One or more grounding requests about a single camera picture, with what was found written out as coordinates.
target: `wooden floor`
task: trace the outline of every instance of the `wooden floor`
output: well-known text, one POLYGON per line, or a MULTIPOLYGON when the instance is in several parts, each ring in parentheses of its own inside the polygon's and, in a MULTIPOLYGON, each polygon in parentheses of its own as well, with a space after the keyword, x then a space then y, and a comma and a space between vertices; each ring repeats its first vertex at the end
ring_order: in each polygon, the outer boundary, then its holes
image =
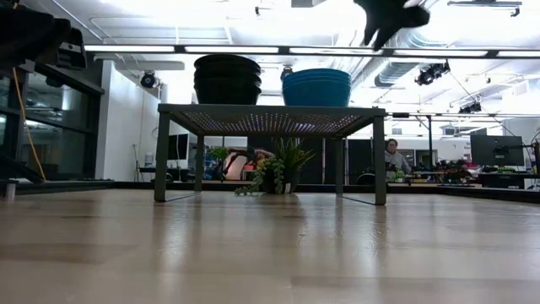
POLYGON ((540 302, 540 208, 151 191, 0 204, 0 303, 540 302))

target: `potted plant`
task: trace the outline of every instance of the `potted plant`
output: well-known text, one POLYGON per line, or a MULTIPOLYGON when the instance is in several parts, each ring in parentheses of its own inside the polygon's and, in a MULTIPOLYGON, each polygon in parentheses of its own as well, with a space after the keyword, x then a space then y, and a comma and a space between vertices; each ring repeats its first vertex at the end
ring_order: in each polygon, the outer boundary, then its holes
POLYGON ((255 178, 250 186, 236 189, 235 194, 248 194, 259 191, 262 186, 267 193, 292 193, 300 179, 302 166, 315 153, 304 151, 295 139, 278 139, 274 142, 275 154, 257 165, 255 178))
POLYGON ((394 182, 403 182, 403 178, 405 178, 405 172, 398 170, 394 174, 394 182))
POLYGON ((227 157, 229 157, 229 149, 225 147, 215 147, 212 148, 208 154, 218 161, 218 164, 213 169, 213 179, 223 181, 225 178, 224 166, 227 157))

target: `green plant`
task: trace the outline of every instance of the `green plant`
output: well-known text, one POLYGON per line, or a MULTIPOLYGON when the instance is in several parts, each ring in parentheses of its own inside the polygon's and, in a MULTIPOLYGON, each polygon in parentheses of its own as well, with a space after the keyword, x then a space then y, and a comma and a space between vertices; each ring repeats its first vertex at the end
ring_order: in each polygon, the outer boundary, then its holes
POLYGON ((236 189, 235 194, 241 195, 257 192, 262 185, 265 172, 268 170, 272 170, 276 194, 281 194, 284 172, 299 171, 308 160, 315 156, 315 153, 311 150, 307 152, 302 150, 300 144, 297 144, 294 139, 287 141, 278 139, 274 141, 275 156, 264 160, 258 165, 251 185, 236 189))
POLYGON ((394 175, 394 180, 398 180, 400 178, 405 178, 405 172, 398 170, 396 171, 396 174, 394 175))
POLYGON ((253 181, 251 181, 251 184, 249 186, 236 188, 235 195, 247 195, 259 191, 259 187, 262 185, 262 179, 264 178, 264 171, 267 168, 267 163, 269 164, 269 161, 264 160, 262 164, 257 166, 255 171, 255 177, 253 177, 253 181))
POLYGON ((225 161, 229 156, 229 149, 225 147, 215 147, 209 152, 209 155, 221 161, 225 161))
POLYGON ((282 138, 275 140, 274 148, 276 159, 282 160, 284 169, 289 171, 300 170, 308 160, 315 156, 312 150, 304 151, 302 142, 297 144, 296 139, 293 138, 286 141, 282 138))

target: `shelf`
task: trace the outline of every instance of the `shelf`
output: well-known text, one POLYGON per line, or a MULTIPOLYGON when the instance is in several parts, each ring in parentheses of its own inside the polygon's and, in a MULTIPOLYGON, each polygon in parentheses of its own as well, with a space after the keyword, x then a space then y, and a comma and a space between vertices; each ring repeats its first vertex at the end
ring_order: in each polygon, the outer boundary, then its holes
POLYGON ((345 138, 384 117, 379 108, 160 104, 160 113, 196 135, 345 138))

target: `orange cable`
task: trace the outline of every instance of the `orange cable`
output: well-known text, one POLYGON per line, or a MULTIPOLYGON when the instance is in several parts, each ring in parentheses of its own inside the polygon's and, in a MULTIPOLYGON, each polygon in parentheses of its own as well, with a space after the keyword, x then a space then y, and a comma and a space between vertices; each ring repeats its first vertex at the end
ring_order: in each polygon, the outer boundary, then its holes
POLYGON ((28 128, 28 125, 26 124, 26 110, 24 109, 23 97, 20 94, 19 79, 17 77, 17 70, 15 68, 13 68, 13 78, 15 79, 15 88, 17 89, 17 96, 19 98, 20 113, 21 113, 21 115, 23 117, 24 126, 26 127, 26 133, 28 134, 28 141, 30 142, 30 147, 32 148, 32 152, 34 153, 35 162, 37 162, 38 167, 40 167, 41 177, 45 181, 46 180, 45 172, 43 172, 43 167, 41 167, 40 160, 37 157, 37 152, 35 152, 34 141, 32 140, 32 135, 30 134, 30 129, 28 128))

